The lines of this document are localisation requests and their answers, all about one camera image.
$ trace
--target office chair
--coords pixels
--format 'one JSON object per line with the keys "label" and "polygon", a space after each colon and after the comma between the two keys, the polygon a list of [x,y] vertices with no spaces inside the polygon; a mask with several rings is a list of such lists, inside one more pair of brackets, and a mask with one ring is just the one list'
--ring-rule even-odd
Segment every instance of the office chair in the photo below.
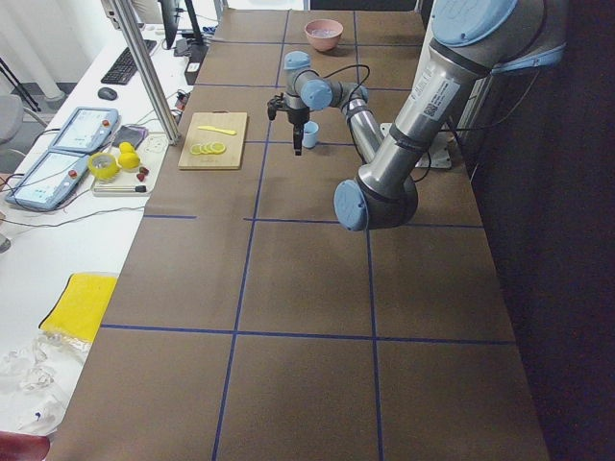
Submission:
{"label": "office chair", "polygon": [[[0,146],[10,142],[19,132],[23,123],[24,112],[31,115],[40,125],[47,127],[47,124],[35,112],[24,108],[21,99],[14,94],[0,96]],[[0,151],[0,172],[12,173],[25,157],[23,152],[7,148]]]}

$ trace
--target aluminum pole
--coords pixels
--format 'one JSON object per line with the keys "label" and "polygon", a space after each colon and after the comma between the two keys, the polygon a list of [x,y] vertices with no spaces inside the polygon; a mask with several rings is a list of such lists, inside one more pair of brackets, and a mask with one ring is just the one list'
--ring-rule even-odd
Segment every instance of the aluminum pole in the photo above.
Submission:
{"label": "aluminum pole", "polygon": [[143,42],[141,32],[136,25],[133,7],[129,4],[128,0],[111,0],[111,7],[115,10],[119,29],[124,34],[128,48],[135,59],[136,68],[141,74],[141,80],[166,133],[166,137],[169,139],[169,144],[175,145],[180,140],[180,131],[164,97],[160,80]]}

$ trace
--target computer mouse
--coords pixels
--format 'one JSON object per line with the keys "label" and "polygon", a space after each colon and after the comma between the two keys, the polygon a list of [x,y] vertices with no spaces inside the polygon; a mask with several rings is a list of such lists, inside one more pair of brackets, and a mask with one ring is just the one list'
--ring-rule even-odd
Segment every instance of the computer mouse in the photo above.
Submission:
{"label": "computer mouse", "polygon": [[117,91],[113,88],[109,88],[108,86],[103,86],[98,90],[98,97],[100,99],[106,99],[107,101],[113,101],[117,99]]}

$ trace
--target yellow sponge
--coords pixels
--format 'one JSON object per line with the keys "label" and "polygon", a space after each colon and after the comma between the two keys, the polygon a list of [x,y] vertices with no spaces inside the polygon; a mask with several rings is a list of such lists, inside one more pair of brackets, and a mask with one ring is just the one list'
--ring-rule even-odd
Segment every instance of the yellow sponge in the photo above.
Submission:
{"label": "yellow sponge", "polygon": [[117,277],[73,274],[60,299],[38,326],[91,343],[103,320]]}

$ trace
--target robotic arm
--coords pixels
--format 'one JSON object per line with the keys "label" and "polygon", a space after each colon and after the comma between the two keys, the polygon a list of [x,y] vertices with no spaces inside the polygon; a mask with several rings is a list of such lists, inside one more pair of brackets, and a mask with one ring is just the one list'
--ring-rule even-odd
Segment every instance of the robotic arm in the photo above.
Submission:
{"label": "robotic arm", "polygon": [[410,172],[430,147],[451,108],[489,73],[553,65],[565,47],[565,0],[439,0],[432,12],[430,61],[383,136],[357,84],[325,80],[309,55],[284,59],[286,92],[268,103],[269,118],[285,111],[301,154],[312,110],[341,109],[365,164],[335,190],[339,222],[350,231],[400,226],[418,205]]}

